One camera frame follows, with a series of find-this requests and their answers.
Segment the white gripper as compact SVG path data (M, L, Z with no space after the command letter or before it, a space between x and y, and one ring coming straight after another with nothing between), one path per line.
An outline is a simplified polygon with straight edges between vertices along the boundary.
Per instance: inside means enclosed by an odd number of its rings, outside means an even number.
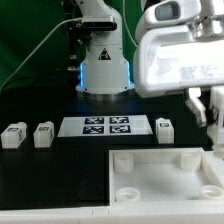
M197 41L186 25L150 30L135 52L133 78L143 98L189 88L185 104L205 127L199 87L224 84L224 39Z

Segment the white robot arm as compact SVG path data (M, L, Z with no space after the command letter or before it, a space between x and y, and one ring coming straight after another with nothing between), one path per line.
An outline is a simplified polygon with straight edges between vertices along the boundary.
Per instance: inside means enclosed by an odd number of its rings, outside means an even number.
M143 98L186 90L207 123L200 90L224 84L224 0L140 0L133 62L123 57L122 20L104 0L77 0L90 32L78 90L98 99L134 88Z

